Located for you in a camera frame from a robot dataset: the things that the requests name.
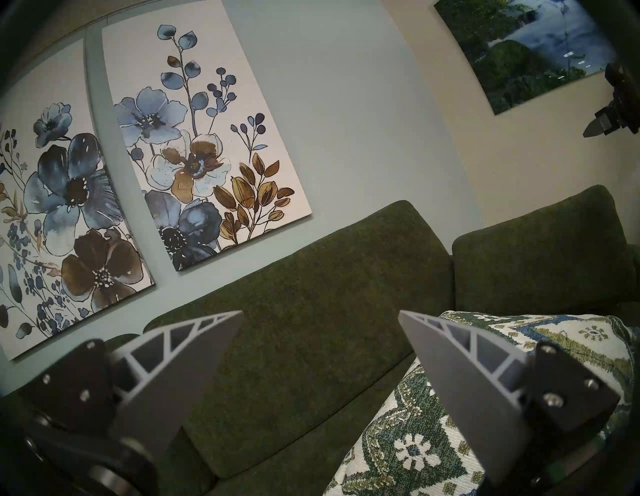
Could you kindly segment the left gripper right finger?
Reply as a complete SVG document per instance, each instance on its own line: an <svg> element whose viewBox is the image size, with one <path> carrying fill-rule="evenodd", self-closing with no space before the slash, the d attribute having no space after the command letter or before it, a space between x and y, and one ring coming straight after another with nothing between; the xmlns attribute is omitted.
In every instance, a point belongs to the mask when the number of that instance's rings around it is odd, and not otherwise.
<svg viewBox="0 0 640 496"><path fill-rule="evenodd" d="M484 468L481 485L562 485L597 453L620 395L560 345L525 352L466 324L401 310L427 379Z"/></svg>

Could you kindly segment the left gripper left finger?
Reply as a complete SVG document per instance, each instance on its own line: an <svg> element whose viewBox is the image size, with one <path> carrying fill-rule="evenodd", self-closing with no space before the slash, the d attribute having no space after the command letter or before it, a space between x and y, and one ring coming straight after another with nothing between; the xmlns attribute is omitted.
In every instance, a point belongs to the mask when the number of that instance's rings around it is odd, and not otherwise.
<svg viewBox="0 0 640 496"><path fill-rule="evenodd" d="M108 351L76 346L22 388L53 426L73 434L134 439L162 455L200 401L244 320L240 310L169 324Z"/></svg>

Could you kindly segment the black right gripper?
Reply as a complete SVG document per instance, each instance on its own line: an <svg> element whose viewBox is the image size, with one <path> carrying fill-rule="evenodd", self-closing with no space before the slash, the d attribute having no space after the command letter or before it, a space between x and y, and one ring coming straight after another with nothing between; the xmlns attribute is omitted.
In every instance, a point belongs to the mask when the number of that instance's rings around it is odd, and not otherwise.
<svg viewBox="0 0 640 496"><path fill-rule="evenodd" d="M608 135L628 128L639 132L639 85L621 63L607 63L605 79L613 87L612 101L606 112L598 112L586 126L583 137Z"/></svg>

